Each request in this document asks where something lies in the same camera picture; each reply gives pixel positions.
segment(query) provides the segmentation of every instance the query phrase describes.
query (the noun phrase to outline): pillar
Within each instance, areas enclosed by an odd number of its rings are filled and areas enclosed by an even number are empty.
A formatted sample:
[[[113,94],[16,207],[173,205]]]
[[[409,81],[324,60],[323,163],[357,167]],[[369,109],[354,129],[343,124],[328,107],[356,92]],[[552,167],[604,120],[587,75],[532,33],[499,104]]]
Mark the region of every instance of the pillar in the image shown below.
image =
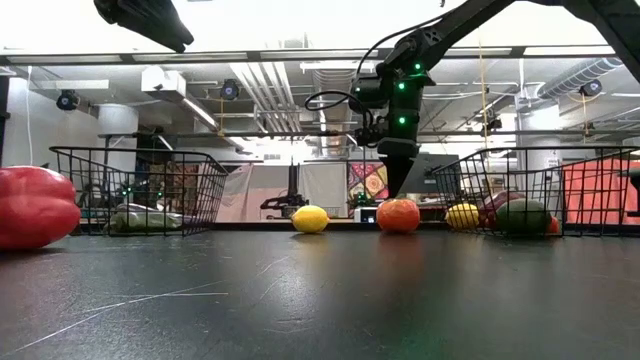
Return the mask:
[[[516,119],[517,130],[558,130],[562,129],[560,108],[557,103],[550,102],[536,108],[529,108],[528,104],[518,106]],[[561,172],[545,170],[557,167],[562,162],[562,153],[556,149],[561,146],[559,135],[518,135],[516,144],[522,147],[550,147],[545,150],[518,150],[518,170],[522,175],[516,176],[518,190],[527,192],[527,197],[547,205],[551,214],[561,215],[562,195]]]
[[[98,124],[100,125],[101,134],[132,134],[138,131],[138,111],[132,107],[118,104],[106,104],[100,106],[100,113],[98,114]],[[114,136],[109,143],[110,149],[133,149],[135,150],[138,145],[138,140],[131,137]],[[104,148],[104,139],[98,139],[98,147]],[[104,154],[100,152],[93,156],[93,160],[99,163],[104,163]],[[106,165],[114,167],[120,171],[133,174],[136,168],[136,152],[120,152],[109,151],[108,161]],[[114,182],[124,182],[127,178],[123,177],[122,180],[118,178],[112,178]],[[133,181],[131,176],[128,179],[129,183]]]

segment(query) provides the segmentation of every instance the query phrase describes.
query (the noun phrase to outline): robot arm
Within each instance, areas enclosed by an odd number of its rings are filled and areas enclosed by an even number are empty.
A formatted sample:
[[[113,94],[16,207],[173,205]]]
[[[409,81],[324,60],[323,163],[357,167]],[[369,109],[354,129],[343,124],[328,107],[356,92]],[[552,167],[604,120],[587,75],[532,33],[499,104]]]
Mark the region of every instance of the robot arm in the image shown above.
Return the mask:
[[[416,144],[424,86],[435,85],[429,75],[446,51],[463,37],[511,5],[515,0],[468,0],[431,26],[401,38],[376,74],[360,75],[349,100],[352,110],[388,107],[387,129],[359,130],[359,145],[377,143],[378,153],[412,158]],[[532,0],[563,6],[576,17],[592,23],[613,47],[633,76],[640,81],[640,7],[635,0]]]

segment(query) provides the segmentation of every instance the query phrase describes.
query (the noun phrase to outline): colorful poster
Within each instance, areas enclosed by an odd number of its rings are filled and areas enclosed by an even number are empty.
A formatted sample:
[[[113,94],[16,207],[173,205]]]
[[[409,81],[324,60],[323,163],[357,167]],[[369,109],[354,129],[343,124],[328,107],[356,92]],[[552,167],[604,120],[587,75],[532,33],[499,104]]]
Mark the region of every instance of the colorful poster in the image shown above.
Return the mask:
[[[368,198],[386,199],[389,196],[387,168],[381,162],[367,162],[366,168],[362,162],[350,162],[348,189],[349,200],[360,192],[366,192]]]

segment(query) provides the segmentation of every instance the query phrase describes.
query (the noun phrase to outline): tomato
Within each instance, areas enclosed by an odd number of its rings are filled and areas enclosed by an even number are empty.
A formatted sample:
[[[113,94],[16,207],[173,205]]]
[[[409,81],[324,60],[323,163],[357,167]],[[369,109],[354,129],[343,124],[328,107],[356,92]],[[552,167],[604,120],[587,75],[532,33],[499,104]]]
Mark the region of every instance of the tomato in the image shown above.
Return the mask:
[[[409,199],[389,199],[378,206],[376,218],[382,230],[408,233],[420,225],[420,209]]]
[[[551,222],[547,226],[547,234],[560,234],[560,222],[555,216],[551,216]]]

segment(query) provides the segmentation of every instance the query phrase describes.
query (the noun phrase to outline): red bell pepper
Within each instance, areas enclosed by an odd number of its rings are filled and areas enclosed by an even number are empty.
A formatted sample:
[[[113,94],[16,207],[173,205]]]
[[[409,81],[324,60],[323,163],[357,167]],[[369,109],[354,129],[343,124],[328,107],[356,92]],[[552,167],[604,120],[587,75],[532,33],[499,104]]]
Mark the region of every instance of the red bell pepper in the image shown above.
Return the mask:
[[[78,226],[76,190],[66,177],[34,167],[0,168],[0,249],[34,249]]]

